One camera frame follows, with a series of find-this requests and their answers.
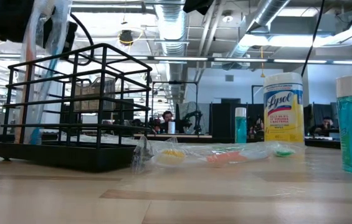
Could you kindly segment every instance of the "lysol label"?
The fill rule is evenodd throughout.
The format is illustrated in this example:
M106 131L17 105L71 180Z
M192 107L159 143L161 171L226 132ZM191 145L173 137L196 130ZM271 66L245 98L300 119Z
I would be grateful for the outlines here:
M302 84L264 87L264 126L266 141L303 141Z

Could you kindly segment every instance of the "clear plastic wrap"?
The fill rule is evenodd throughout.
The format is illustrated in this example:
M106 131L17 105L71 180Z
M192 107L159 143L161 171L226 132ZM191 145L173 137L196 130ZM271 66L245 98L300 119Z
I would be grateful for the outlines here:
M21 62L31 61L36 59L36 43L43 43L43 31L44 23L48 20L48 16L44 15L44 11L49 4L49 0L35 1L32 9L29 22L26 27L24 42L22 45L22 54ZM18 81L26 82L28 80L34 80L35 68L33 66L27 66L25 72L18 73ZM25 102L26 96L29 95L29 98L34 97L34 90L36 85L31 85L29 92L26 92L26 87L23 86L22 94L17 94L17 102ZM20 107L17 123L22 124L23 119L23 106ZM32 110L29 110L26 116L26 123L31 123L32 119ZM25 138L24 143L29 142L29 136L32 131L32 128L25 129ZM15 129L15 142L19 143L21 136L21 128Z
M21 61L31 61L36 59L36 43L43 46L43 31L44 24L51 16L51 12L55 6L55 14L52 15L52 30L49 34L49 38L45 45L45 55L57 55L62 52L64 47L66 33L68 29L68 16L70 14L70 5L72 0L41 0L35 1L33 5L32 14L29 18L27 29L24 36L24 42L22 45ZM35 79L35 74L38 74L40 78L52 77L53 70L57 65L57 59L51 60L44 64L44 67L50 68L50 70L38 69L35 71L33 66L27 66L25 73L19 72L19 82L26 82ZM29 101L43 101L47 99L47 95L50 89L51 82L36 83L31 85L30 92L26 93L25 86L23 87L22 95L17 98L18 102L24 102L26 95L29 95ZM42 120L43 110L45 105L33 105L29 106L26 124L39 124ZM21 107L19 117L17 118L18 123L22 123L23 109ZM21 135L21 129L16 128L15 142L19 142ZM26 144L40 144L41 133L40 128L26 128L24 135L24 143Z
M305 146L288 142L257 142L249 144L178 144L176 138L166 142L149 142L142 137L135 149L132 169L141 173L155 167L223 167L228 164L257 161L275 157L303 155Z
M52 19L52 30L47 40L46 49L51 55L58 55L64 48L66 33L68 31L68 16L70 14L70 6L72 0L55 0L55 14L51 17ZM57 66L58 59L53 59L49 62L48 68L43 78L53 77ZM50 89L52 81L44 82L38 89L37 101L44 101L47 99L47 95ZM45 105L35 105L36 112L33 114L32 120L36 121L37 124L41 123L43 110ZM31 133L31 144L41 144L41 132L40 128L34 128Z

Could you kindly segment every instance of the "black metal wire basket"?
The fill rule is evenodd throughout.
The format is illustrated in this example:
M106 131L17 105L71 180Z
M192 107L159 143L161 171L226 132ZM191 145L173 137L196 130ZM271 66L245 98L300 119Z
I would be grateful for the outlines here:
M96 53L95 58L86 56L85 52L91 50ZM48 64L51 60L58 60L60 58L74 58L74 65L71 73L51 70L44 66L44 64ZM98 69L80 72L80 65L78 64L82 60L90 60L92 63L95 63L95 66L98 67ZM123 72L115 68L115 65L120 62L139 65L141 69ZM49 78L42 78L38 74L32 74L33 69L31 68L49 70L54 75ZM7 139L5 135L9 128L20 130L20 135L19 140L16 142L0 142L0 157L4 159L25 159L43 164L71 167L87 171L112 170L128 166L131 163L135 146L122 144L122 133L125 131L142 131L147 134L150 130L148 128L148 112L150 110L148 103L151 88L149 87L149 78L147 78L146 84L142 84L128 78L127 76L139 73L145 73L149 76L152 71L151 67L109 44L97 44L61 55L11 65L9 66L9 69L9 84L7 85L8 95L7 102L4 105L6 108L6 114L4 124L2 125L4 129L3 139ZM15 83L15 73L25 74L27 77L26 81ZM83 76L86 75L97 75L100 78L100 86L98 87L99 91L96 91L96 94L93 95L77 95L77 86L83 86L86 82L86 79L83 78ZM108 77L113 77L115 80L120 81L120 89L118 91L115 90L108 92L105 88L105 79ZM53 100L34 101L34 94L32 96L30 94L25 94L20 103L14 103L11 101L13 97L12 93L14 91L30 93L32 90L33 93L33 85L38 85L39 83L44 82L59 82L62 85L62 95L48 94L49 98L53 98ZM126 83L131 83L138 88L132 90L126 89ZM66 96L65 89L69 86L70 96ZM145 106L125 101L124 97L127 93L145 93ZM83 124L80 122L82 114L86 113L86 111L75 110L75 108L77 108L75 103L80 102L79 104L81 104L83 101L98 102L98 106L92 110L91 108L88 110L88 113L97 114L97 124ZM67 102L69 102L70 106L69 109L65 111L63 108ZM106 102L116 103L120 105L120 107L118 109L106 108L104 107ZM44 112L49 114L59 114L61 117L66 117L66 123L37 124L27 122L27 112L32 105L46 106L54 103L61 104L60 111L44 110ZM125 105L129 105L129 108L131 105L133 109L125 109ZM10 115L16 110L22 110L20 122L18 124L9 124ZM145 127L123 125L123 114L127 111L144 111ZM118 113L119 124L103 124L104 113ZM56 141L42 141L42 144L30 144L29 142L26 142L25 144L25 130L27 128L57 130L59 137ZM96 131L97 138L95 142L80 141L80 133L85 130ZM102 134L108 130L114 130L118 133L118 144L102 143ZM63 133L67 133L65 141L61 138ZM72 141L72 135L76 136L76 141Z

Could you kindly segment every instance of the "man sitting at desk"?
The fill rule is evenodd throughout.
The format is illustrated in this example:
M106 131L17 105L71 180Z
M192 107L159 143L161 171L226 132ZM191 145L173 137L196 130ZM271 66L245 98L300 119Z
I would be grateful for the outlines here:
M310 128L310 134L323 135L326 130L335 129L333 126L332 118L326 116L323 118L323 123L321 125L316 125Z
M173 114L170 111L165 111L162 114L162 118L164 119L164 123L161 123L161 133L167 133L169 128L169 122L173 121Z

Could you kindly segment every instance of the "exposed ductwork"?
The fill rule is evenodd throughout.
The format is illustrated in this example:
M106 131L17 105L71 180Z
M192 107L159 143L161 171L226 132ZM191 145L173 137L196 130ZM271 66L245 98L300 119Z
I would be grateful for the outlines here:
M186 38L187 16L182 5L155 5L155 11L159 19L158 29L161 39L184 40ZM164 42L162 43L162 49L165 56L185 56L186 53L186 45L183 43ZM168 81L184 80L183 64L169 63L168 75ZM172 91L171 94L172 96L178 96L175 91Z
M141 13L156 14L158 16L158 29L163 40L184 40L186 38L186 13L183 11L183 0L162 0L163 4L146 6L141 4L84 4L72 5L72 12L106 12L106 13ZM165 56L185 56L186 45L183 43L162 43ZM184 80L184 66L181 63L169 63L168 81Z
M268 33L271 22L289 2L290 0L261 0L257 6L257 10L243 18L241 24L242 37L227 57L243 57L251 47L251 45L244 43L245 34L248 32ZM241 67L242 65L238 63L224 63L222 66L224 70Z

